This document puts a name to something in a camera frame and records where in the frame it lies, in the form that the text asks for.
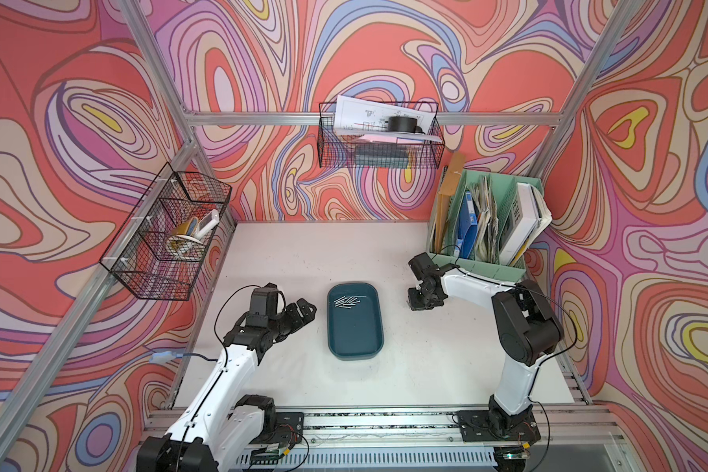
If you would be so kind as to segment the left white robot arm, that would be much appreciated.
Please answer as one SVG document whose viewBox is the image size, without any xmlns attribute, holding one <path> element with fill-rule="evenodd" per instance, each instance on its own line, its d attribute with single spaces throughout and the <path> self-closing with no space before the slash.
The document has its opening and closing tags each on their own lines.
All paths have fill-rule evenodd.
<svg viewBox="0 0 708 472">
<path fill-rule="evenodd" d="M 248 446 L 256 444 L 250 464 L 278 464 L 305 442 L 302 413 L 281 414 L 275 400 L 249 395 L 245 385 L 275 344 L 314 322 L 317 307 L 300 298 L 277 308 L 273 295 L 250 304 L 222 340 L 223 351 L 194 400 L 160 437 L 143 441 L 137 471 L 228 471 L 239 466 Z"/>
</svg>

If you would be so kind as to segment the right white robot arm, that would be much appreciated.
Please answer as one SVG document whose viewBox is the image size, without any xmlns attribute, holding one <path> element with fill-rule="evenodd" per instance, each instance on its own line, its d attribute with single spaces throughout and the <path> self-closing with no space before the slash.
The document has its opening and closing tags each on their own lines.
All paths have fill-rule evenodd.
<svg viewBox="0 0 708 472">
<path fill-rule="evenodd" d="M 515 427 L 534 419 L 531 393 L 539 371 L 564 339 L 564 328 L 548 297 L 531 280 L 511 283 L 470 273 L 456 264 L 440 267 L 426 253 L 408 265 L 418 281 L 407 291 L 411 310 L 433 310 L 454 297 L 493 312 L 505 364 L 489 399 L 486 424 L 494 437 L 508 439 Z"/>
</svg>

